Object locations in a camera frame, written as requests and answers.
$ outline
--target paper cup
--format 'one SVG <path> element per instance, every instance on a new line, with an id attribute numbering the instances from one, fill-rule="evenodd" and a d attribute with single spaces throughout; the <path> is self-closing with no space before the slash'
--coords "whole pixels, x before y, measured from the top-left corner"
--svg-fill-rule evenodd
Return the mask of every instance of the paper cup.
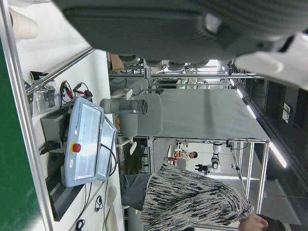
<path id="1" fill-rule="evenodd" d="M 15 39 L 34 39 L 39 34 L 39 26 L 32 19 L 9 8 Z"/>

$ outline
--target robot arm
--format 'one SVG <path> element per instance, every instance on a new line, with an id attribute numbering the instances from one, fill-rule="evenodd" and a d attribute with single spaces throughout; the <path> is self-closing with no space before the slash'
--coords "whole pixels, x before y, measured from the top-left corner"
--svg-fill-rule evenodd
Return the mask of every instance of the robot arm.
<path id="1" fill-rule="evenodd" d="M 221 142 L 214 142 L 213 143 L 213 156 L 211 159 L 212 164 L 211 165 L 195 165 L 198 168 L 195 168 L 195 170 L 198 170 L 199 172 L 204 171 L 205 175 L 210 174 L 211 172 L 220 172 L 221 171 L 221 165 L 219 162 L 218 154 L 221 151 L 222 143 Z"/>

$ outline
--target knit sweater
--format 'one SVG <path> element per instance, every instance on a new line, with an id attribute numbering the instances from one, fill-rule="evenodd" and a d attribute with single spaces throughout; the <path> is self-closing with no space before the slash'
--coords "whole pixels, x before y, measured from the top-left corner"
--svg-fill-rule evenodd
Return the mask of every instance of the knit sweater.
<path id="1" fill-rule="evenodd" d="M 253 206 L 225 183 L 163 164 L 149 183 L 141 221 L 148 231 L 229 225 L 253 213 Z"/>

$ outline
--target person in background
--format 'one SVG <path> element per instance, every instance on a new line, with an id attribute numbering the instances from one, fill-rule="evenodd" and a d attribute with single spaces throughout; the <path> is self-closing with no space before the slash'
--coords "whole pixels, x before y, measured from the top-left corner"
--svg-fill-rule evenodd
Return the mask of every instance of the person in background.
<path id="1" fill-rule="evenodd" d="M 184 149 L 182 149 L 182 156 L 179 156 L 178 158 L 185 159 L 186 162 L 190 161 L 191 159 L 197 158 L 198 153 L 197 152 L 190 152 L 188 153 Z"/>
<path id="2" fill-rule="evenodd" d="M 122 204 L 141 211 L 147 231 L 229 225 L 239 231 L 285 231 L 279 220 L 254 213 L 254 207 L 229 185 L 163 164 L 155 174 L 120 175 Z"/>

